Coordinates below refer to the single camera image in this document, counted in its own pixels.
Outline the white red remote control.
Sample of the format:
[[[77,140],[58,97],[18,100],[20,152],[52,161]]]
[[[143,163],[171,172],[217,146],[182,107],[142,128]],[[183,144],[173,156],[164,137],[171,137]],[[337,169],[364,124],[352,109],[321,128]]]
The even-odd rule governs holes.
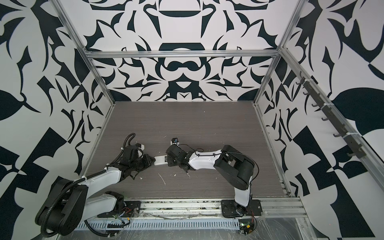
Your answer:
[[[162,165],[167,165],[168,164],[168,156],[156,156],[155,157],[155,166],[162,166]]]

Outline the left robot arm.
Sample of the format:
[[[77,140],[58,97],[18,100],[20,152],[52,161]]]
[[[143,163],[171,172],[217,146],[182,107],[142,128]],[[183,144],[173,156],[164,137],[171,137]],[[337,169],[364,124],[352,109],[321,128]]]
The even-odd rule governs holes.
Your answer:
[[[132,145],[135,136],[131,133],[126,137],[121,152],[101,171],[75,181],[63,179],[54,185],[35,218],[44,238],[66,236],[81,222],[88,225],[88,220],[98,215],[120,218],[126,213],[123,195],[113,191],[99,197],[94,194],[126,178],[135,179],[155,163],[154,157],[144,153],[144,145]]]

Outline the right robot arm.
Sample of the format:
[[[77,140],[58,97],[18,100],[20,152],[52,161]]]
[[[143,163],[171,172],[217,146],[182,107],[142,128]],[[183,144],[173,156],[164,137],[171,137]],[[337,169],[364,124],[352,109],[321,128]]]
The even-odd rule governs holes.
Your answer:
[[[242,154],[230,145],[225,145],[215,152],[184,151],[180,146],[172,144],[167,150],[168,166],[178,166],[186,172],[189,170],[216,170],[229,182],[235,190],[235,203],[246,208],[251,200],[251,182],[254,170],[258,165],[247,155]]]

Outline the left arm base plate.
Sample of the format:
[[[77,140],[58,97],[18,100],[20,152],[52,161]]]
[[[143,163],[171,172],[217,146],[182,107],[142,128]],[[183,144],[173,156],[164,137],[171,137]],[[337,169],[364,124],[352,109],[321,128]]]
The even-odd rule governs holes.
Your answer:
[[[141,201],[124,201],[121,207],[112,210],[111,212],[97,215],[98,218],[130,218],[140,213]]]

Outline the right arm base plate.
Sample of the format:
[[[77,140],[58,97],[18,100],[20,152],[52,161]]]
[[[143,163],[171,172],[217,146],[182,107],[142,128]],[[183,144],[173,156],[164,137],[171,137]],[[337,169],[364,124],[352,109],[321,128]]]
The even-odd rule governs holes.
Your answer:
[[[224,218],[240,218],[244,216],[261,216],[263,209],[259,200],[250,200],[247,207],[237,204],[234,200],[221,200]]]

